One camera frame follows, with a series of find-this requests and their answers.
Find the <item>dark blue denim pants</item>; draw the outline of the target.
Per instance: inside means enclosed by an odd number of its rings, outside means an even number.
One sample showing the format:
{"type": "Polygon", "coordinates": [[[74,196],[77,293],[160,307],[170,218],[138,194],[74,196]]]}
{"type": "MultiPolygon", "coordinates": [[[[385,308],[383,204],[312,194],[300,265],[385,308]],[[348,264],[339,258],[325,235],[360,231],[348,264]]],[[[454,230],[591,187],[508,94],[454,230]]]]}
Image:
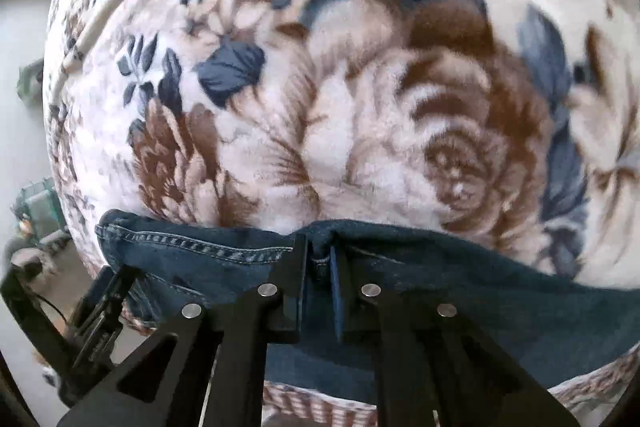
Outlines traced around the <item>dark blue denim pants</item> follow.
{"type": "MultiPolygon", "coordinates": [[[[637,291],[548,277],[432,231],[338,220],[314,222],[303,234],[311,245],[303,332],[296,345],[270,350],[272,383],[360,402],[375,397],[367,353],[337,339],[342,311],[332,296],[332,255],[383,288],[452,303],[566,404],[600,397],[638,366],[637,291]]],[[[190,301],[231,303],[262,283],[295,241],[293,234],[173,225],[118,210],[101,219],[96,237],[111,267],[141,271],[130,309],[144,326],[190,301]]]]}

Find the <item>green glass side table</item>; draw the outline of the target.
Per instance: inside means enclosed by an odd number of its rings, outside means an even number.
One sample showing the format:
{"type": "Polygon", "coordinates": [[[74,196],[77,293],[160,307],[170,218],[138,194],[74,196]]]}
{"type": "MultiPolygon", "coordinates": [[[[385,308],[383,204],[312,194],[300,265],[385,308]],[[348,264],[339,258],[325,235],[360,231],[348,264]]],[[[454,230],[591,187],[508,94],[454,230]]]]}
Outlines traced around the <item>green glass side table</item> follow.
{"type": "Polygon", "coordinates": [[[55,253],[70,240],[58,192],[52,178],[26,185],[18,192],[12,215],[18,243],[55,253]]]}

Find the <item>floral cream fleece blanket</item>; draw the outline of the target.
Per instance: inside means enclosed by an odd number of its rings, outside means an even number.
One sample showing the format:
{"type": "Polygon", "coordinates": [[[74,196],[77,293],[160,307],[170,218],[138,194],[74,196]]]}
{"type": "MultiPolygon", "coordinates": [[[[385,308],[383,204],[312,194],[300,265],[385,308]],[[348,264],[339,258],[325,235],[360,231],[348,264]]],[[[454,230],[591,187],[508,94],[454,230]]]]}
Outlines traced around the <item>floral cream fleece blanket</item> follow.
{"type": "MultiPolygon", "coordinates": [[[[44,75],[91,274],[118,210],[432,231],[639,295],[639,0],[52,0],[44,75]]],[[[378,421],[267,377],[265,403],[378,421]]]]}

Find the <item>pale green wall fixture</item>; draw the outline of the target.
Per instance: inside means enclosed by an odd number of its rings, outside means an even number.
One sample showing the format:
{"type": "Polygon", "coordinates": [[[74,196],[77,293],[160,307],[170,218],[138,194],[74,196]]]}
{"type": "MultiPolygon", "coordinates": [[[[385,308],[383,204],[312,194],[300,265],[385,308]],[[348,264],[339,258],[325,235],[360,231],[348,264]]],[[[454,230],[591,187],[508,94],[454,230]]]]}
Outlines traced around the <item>pale green wall fixture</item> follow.
{"type": "Polygon", "coordinates": [[[32,62],[20,69],[16,93],[27,105],[35,105],[42,99],[43,59],[32,62]]]}

